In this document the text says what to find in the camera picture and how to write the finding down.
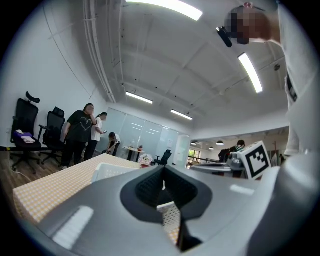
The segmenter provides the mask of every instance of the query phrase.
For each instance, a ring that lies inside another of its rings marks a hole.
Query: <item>glass partition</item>
[[[174,161],[174,154],[176,151],[178,132],[167,127],[162,128],[160,141],[156,149],[156,155],[161,159],[166,152],[166,150],[171,150],[172,155],[168,159],[168,165],[172,165]]]
[[[145,125],[145,120],[129,114],[126,116],[121,132],[119,134],[121,139],[121,144],[116,154],[117,157],[120,157],[123,159],[126,159],[128,157],[129,150],[123,148],[124,146],[126,147],[131,146],[135,149],[138,147],[138,143],[141,138],[144,125]],[[137,157],[136,153],[133,153],[131,160],[135,161],[136,157]]]
[[[143,151],[145,151],[146,154],[150,154],[153,159],[157,159],[157,146],[160,140],[161,131],[161,125],[145,121],[139,145],[143,145]]]
[[[107,149],[109,133],[115,133],[121,139],[121,144],[116,153],[119,158],[128,159],[129,150],[124,149],[124,146],[132,146],[136,149],[139,145],[142,145],[142,150],[152,155],[154,160],[157,159],[157,156],[161,159],[166,150],[171,150],[172,155],[168,160],[169,165],[175,163],[183,166],[187,162],[190,145],[190,139],[187,135],[179,134],[176,130],[112,108],[107,110],[107,114],[106,121],[102,122],[102,130],[107,131],[107,133],[101,136],[101,140],[96,146],[98,152]],[[132,154],[131,160],[137,160],[137,153]]]

